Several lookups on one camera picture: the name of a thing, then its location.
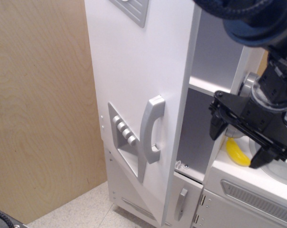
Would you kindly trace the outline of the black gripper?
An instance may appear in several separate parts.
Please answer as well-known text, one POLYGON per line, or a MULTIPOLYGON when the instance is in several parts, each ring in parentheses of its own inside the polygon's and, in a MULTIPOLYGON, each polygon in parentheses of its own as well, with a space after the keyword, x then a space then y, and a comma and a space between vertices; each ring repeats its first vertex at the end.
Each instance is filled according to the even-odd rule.
POLYGON ((260 168, 273 160, 287 159, 287 126, 282 113, 269 112, 251 97, 216 91, 210 104, 210 137, 216 140, 228 125, 234 126, 254 142, 250 168, 260 168))

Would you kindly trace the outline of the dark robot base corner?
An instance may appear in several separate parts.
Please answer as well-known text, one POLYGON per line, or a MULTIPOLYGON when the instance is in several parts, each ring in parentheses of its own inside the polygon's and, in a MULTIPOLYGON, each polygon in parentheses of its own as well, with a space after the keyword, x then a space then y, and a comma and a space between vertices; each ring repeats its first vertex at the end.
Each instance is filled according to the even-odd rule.
POLYGON ((0 210, 0 228, 27 228, 27 226, 0 210))

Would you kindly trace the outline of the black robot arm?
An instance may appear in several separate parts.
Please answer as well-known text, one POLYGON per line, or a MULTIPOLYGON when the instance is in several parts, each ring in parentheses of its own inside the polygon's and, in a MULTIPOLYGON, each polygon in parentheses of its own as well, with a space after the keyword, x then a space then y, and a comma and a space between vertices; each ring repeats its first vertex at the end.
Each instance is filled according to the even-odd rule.
POLYGON ((214 93, 210 137, 228 125, 260 145, 250 167, 287 159, 287 0, 199 0, 197 5, 221 18, 227 35, 237 43, 263 48, 268 63, 250 95, 214 93))

